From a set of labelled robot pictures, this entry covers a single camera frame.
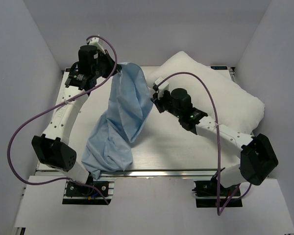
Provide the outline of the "white pillow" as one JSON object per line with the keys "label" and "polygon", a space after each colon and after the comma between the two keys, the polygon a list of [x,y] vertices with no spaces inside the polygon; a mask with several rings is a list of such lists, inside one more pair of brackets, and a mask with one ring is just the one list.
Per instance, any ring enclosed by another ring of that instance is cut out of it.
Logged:
{"label": "white pillow", "polygon": [[191,96],[192,104],[219,123],[236,131],[250,134],[264,117],[264,103],[246,92],[238,84],[227,79],[180,51],[147,76],[152,87],[159,78],[168,80],[169,90],[184,88]]}

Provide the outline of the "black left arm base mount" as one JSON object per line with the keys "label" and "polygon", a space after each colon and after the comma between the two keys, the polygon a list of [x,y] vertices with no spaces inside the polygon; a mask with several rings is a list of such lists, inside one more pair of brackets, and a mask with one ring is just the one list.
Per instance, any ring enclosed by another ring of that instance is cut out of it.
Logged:
{"label": "black left arm base mount", "polygon": [[67,181],[64,189],[63,205],[105,205],[107,206],[114,193],[113,180],[94,181],[93,186],[98,189],[83,187]]}

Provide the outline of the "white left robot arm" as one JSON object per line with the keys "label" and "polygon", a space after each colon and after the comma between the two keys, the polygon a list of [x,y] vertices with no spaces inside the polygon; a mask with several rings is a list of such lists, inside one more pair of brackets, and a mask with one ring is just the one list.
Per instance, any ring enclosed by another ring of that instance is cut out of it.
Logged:
{"label": "white left robot arm", "polygon": [[94,183],[88,180],[90,173],[76,161],[77,153],[69,147],[69,138],[78,114],[88,99],[87,91],[97,84],[97,79],[114,74],[114,60],[100,43],[89,43],[78,51],[75,62],[65,74],[61,102],[42,135],[32,139],[33,149],[40,163],[56,169],[66,177],[77,181],[82,195],[93,192]]}

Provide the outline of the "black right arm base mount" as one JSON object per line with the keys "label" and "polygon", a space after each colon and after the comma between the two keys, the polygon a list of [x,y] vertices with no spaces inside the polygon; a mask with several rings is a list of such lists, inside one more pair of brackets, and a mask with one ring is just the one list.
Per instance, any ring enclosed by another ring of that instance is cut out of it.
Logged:
{"label": "black right arm base mount", "polygon": [[[212,175],[194,175],[194,188],[196,207],[200,209],[217,208],[217,183],[211,181]],[[220,187],[220,208],[230,198],[237,185],[229,188]]]}

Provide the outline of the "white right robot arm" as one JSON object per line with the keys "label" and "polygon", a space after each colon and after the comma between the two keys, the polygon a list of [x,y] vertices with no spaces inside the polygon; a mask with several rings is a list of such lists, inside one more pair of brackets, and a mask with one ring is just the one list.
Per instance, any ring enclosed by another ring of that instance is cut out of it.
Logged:
{"label": "white right robot arm", "polygon": [[217,124],[192,105],[185,89],[156,91],[151,100],[160,113],[168,112],[177,117],[185,130],[216,140],[218,148],[224,147],[240,159],[239,164],[220,169],[213,176],[211,188],[215,194],[223,195],[229,187],[244,182],[259,186],[277,167],[278,159],[267,136],[252,136]]}

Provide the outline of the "light blue pillowcase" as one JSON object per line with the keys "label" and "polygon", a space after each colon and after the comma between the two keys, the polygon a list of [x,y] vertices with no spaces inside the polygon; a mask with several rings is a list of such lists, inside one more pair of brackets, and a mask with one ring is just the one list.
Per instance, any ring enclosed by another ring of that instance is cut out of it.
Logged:
{"label": "light blue pillowcase", "polygon": [[125,171],[133,163],[131,144],[152,110],[144,73],[134,63],[122,63],[112,78],[107,110],[86,142],[82,163],[94,179],[102,172]]}

